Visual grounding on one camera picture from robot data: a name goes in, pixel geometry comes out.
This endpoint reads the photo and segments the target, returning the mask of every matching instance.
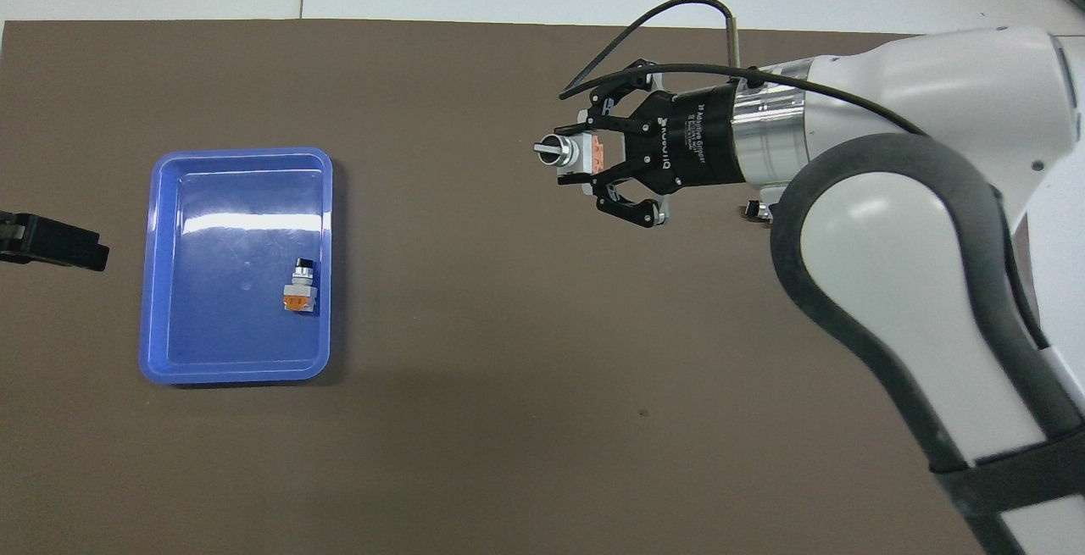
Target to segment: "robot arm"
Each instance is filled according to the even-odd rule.
[[[771,220],[784,289],[876,374],[984,548],[1081,552],[1085,397],[1024,300],[1009,243],[1077,141],[1058,41],[906,38],[728,68],[743,79],[682,94],[662,89],[676,68],[697,66],[638,61],[603,77],[577,124],[536,143],[559,184],[640,227],[666,222],[666,196],[690,185],[753,185],[746,215]],[[637,89],[643,103],[614,115]],[[601,168],[597,130],[623,134],[618,165]],[[628,180],[654,198],[625,199]]]

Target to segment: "blue tray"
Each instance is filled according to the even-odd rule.
[[[332,164],[315,149],[170,153],[154,166],[140,369],[156,384],[281,382],[328,364]],[[283,309],[298,258],[315,312]]]

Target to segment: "black cable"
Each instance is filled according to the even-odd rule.
[[[881,106],[880,103],[873,103],[873,101],[864,99],[863,96],[850,94],[850,92],[841,91],[841,89],[830,88],[828,85],[810,83],[809,80],[805,79],[792,79],[790,76],[779,76],[779,74],[761,72],[761,69],[756,68],[732,68],[730,65],[649,64],[641,66],[640,68],[622,69],[621,72],[596,76],[590,80],[583,80],[573,88],[566,88],[565,91],[558,94],[558,99],[571,99],[571,96],[582,94],[582,92],[588,91],[590,88],[597,88],[599,85],[604,83],[613,83],[615,80],[627,80],[633,79],[633,77],[636,76],[643,76],[644,74],[663,74],[667,72],[690,72],[699,74],[716,74],[717,76],[735,76],[739,77],[739,79],[760,80],[763,81],[763,83],[778,83],[784,85],[784,87],[788,88],[803,89],[803,91],[814,91],[815,94],[828,95],[831,96],[831,99],[846,101],[846,103],[854,104],[854,106],[859,106],[865,108],[865,111],[873,112],[873,114],[881,116],[881,118],[894,124],[894,126],[901,127],[901,129],[908,131],[910,134],[927,135],[927,131],[920,129],[915,122],[908,121],[907,118],[896,114],[896,112],[892,112],[890,108]]]
[[[731,14],[731,10],[727,8],[727,4],[720,2],[719,0],[667,0],[659,7],[653,8],[653,10],[646,12],[646,14],[640,15],[640,17],[637,17],[636,22],[626,26],[626,29],[623,29],[621,34],[618,34],[607,47],[604,47],[603,50],[601,50],[601,52],[599,52],[599,54],[597,54],[592,61],[589,62],[589,64],[585,65],[580,74],[574,76],[573,80],[570,80],[569,83],[565,85],[565,89],[562,89],[562,91],[569,91],[569,88],[575,87],[575,85],[579,83],[580,80],[585,79],[585,77],[588,76],[588,74],[590,74],[597,65],[600,65],[602,61],[607,60],[607,56],[609,56],[609,54],[612,53],[613,50],[629,36],[629,34],[633,34],[635,29],[644,25],[644,22],[649,18],[655,17],[655,15],[661,14],[661,12],[673,10],[673,8],[681,4],[707,4],[709,7],[714,8],[714,10],[722,12],[722,14],[724,14],[724,18],[727,20],[728,25],[731,23],[730,20],[735,17],[735,15]]]

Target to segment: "black rubber band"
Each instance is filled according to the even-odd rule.
[[[983,517],[1085,492],[1085,430],[974,468],[934,473],[965,517]]]

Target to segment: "brown surface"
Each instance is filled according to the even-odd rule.
[[[0,264],[0,552],[978,553],[880,386],[777,284],[741,185],[643,231],[531,142],[613,29],[8,22],[0,205],[108,270]],[[749,31],[748,64],[878,35]],[[649,29],[612,65],[719,60]],[[137,366],[171,150],[335,162],[333,360],[303,386]]]

